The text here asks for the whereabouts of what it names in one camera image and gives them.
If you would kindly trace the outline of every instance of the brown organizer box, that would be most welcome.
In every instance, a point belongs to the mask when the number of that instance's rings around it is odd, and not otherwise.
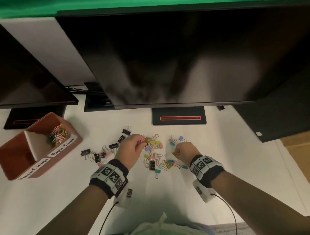
[[[45,115],[28,127],[26,131],[47,135],[59,124],[63,124],[69,137],[62,144],[44,154],[39,161],[35,161],[32,156],[24,132],[19,133],[0,147],[0,165],[9,180],[41,176],[82,142],[81,136],[71,123],[54,113]]]

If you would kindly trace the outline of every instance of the cable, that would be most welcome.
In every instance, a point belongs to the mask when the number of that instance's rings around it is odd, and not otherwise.
[[[214,193],[211,193],[210,195],[213,195],[213,196],[217,196],[219,199],[221,199],[223,202],[225,202],[225,200],[221,197],[219,197],[218,195],[214,194]],[[232,212],[232,215],[235,219],[235,225],[236,225],[236,235],[238,235],[237,233],[237,221],[236,221],[236,217],[235,217],[235,214],[233,213],[232,209],[230,208],[231,212]]]
[[[110,210],[109,213],[107,214],[107,217],[106,217],[105,220],[103,221],[103,224],[102,224],[102,226],[101,226],[101,229],[100,229],[100,232],[99,232],[98,235],[100,235],[101,230],[102,230],[102,228],[103,228],[103,225],[104,225],[105,221],[107,220],[107,218],[108,218],[110,212],[112,211],[113,207],[114,207],[116,204],[118,204],[118,203],[119,203],[119,202],[116,202],[116,203],[114,203],[114,205],[112,206],[111,210]]]

